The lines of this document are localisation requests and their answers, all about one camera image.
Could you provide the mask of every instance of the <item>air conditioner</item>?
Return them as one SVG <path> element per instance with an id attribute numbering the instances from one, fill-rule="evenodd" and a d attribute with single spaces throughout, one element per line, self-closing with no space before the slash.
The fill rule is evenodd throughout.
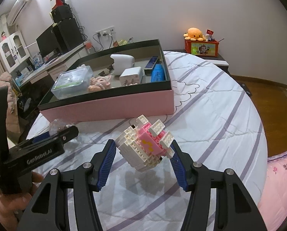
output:
<path id="1" fill-rule="evenodd" d="M 7 24 L 8 25 L 13 25 L 20 12 L 23 10 L 23 8 L 30 2 L 31 0 L 17 0 L 14 4 L 14 6 L 12 7 L 12 9 L 10 10 L 10 13 L 7 17 Z"/>

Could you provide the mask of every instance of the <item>striped tablecloth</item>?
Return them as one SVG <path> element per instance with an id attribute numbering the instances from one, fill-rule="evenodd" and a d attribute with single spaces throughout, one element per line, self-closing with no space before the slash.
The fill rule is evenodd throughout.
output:
<path id="1" fill-rule="evenodd" d="M 175 91 L 173 115 L 148 117 L 165 122 L 183 152 L 210 169 L 232 168 L 257 204 L 261 198 L 267 167 L 267 144 L 258 112 L 243 89 L 225 72 L 190 54 L 164 52 Z M 77 124 L 79 136 L 65 145 L 66 152 L 39 167 L 44 175 L 52 168 L 75 169 L 115 139 L 135 119 Z M 49 122 L 40 114 L 28 138 L 46 131 Z M 104 230 L 180 230 L 190 193 L 178 186 L 169 159 L 140 173 L 119 152 L 106 186 L 95 193 Z M 69 194 L 69 216 L 76 230 L 73 193 Z M 216 190 L 211 191 L 207 230 L 213 230 Z"/>

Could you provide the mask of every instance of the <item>silver screw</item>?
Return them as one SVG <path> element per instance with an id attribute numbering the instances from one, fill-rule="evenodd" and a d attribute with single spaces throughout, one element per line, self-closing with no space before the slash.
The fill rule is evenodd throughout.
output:
<path id="1" fill-rule="evenodd" d="M 198 161 L 194 161 L 193 166 L 197 167 L 197 168 L 200 168 L 202 166 L 202 164 L 200 162 L 198 162 Z"/>
<path id="2" fill-rule="evenodd" d="M 90 162 L 86 162 L 82 165 L 84 168 L 89 168 L 92 166 L 92 164 Z"/>
<path id="3" fill-rule="evenodd" d="M 226 173 L 230 176 L 234 175 L 234 171 L 231 168 L 226 169 Z"/>
<path id="4" fill-rule="evenodd" d="M 50 174 L 51 174 L 52 176 L 56 175 L 57 173 L 58 173 L 58 170 L 55 169 L 55 168 L 50 171 Z"/>

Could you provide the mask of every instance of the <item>wooden floor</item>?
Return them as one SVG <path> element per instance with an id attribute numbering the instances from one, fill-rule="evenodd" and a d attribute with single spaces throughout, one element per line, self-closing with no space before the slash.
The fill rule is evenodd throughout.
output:
<path id="1" fill-rule="evenodd" d="M 243 82 L 263 122 L 268 156 L 287 151 L 287 91 L 273 85 Z"/>

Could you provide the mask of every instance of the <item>octopus plush toy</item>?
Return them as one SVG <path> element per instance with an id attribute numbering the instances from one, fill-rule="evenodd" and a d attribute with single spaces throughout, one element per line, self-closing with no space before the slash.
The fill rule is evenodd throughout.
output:
<path id="1" fill-rule="evenodd" d="M 106 90 L 111 88 L 110 84 L 111 75 L 92 77 L 90 79 L 90 86 L 88 87 L 89 92 L 96 92 L 101 90 Z"/>
<path id="2" fill-rule="evenodd" d="M 190 28 L 187 34 L 184 34 L 185 40 L 191 41 L 206 41 L 206 37 L 202 34 L 201 30 L 197 28 Z"/>

